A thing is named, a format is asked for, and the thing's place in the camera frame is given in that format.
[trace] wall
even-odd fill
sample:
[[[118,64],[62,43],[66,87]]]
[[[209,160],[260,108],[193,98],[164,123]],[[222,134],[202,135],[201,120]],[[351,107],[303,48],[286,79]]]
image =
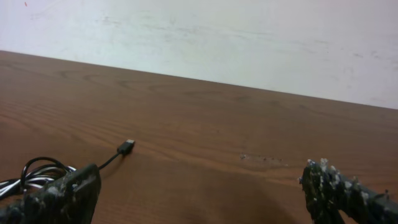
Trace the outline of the wall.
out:
[[[2,0],[0,49],[398,108],[397,8],[396,0]]]

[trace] cable bundle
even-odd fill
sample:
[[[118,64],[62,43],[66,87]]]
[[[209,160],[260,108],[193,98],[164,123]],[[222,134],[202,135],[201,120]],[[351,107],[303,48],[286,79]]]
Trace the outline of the cable bundle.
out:
[[[39,166],[27,174],[30,165],[36,161],[50,161],[53,164]],[[68,172],[74,172],[76,169],[71,166],[65,166],[60,161],[49,157],[37,157],[30,160],[22,170],[20,179],[9,179],[0,182],[0,200],[14,194],[21,194],[25,189],[31,187],[42,188],[46,183],[51,183]]]

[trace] black and white cord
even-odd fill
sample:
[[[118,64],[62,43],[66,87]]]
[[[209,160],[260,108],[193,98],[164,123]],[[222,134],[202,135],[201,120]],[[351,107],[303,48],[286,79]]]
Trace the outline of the black and white cord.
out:
[[[125,156],[129,154],[134,147],[133,140],[127,140],[118,147],[117,153],[106,161],[103,165],[99,166],[98,169],[106,167],[113,159],[118,157],[120,154]],[[35,168],[34,170],[27,173],[28,168],[34,162],[37,161],[50,161],[52,164],[46,164]],[[4,180],[0,182],[0,200],[15,194],[21,194],[26,189],[35,187],[37,189],[42,188],[46,184],[49,184],[69,172],[75,172],[76,169],[72,166],[65,166],[60,161],[50,157],[37,157],[31,159],[23,168],[21,177],[15,179]]]

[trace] wood grain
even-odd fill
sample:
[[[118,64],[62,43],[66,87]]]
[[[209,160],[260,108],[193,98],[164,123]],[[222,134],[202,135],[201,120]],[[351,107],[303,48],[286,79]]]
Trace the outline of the wood grain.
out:
[[[398,197],[397,110],[0,52],[0,179],[126,139],[93,223],[310,223],[297,177],[321,157]]]

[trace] tabletop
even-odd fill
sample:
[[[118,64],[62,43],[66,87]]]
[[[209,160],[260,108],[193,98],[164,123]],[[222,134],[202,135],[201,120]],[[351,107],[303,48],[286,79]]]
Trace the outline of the tabletop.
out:
[[[310,223],[307,159],[398,197],[397,110],[0,52],[0,179],[37,156],[102,164],[127,139],[93,223]]]

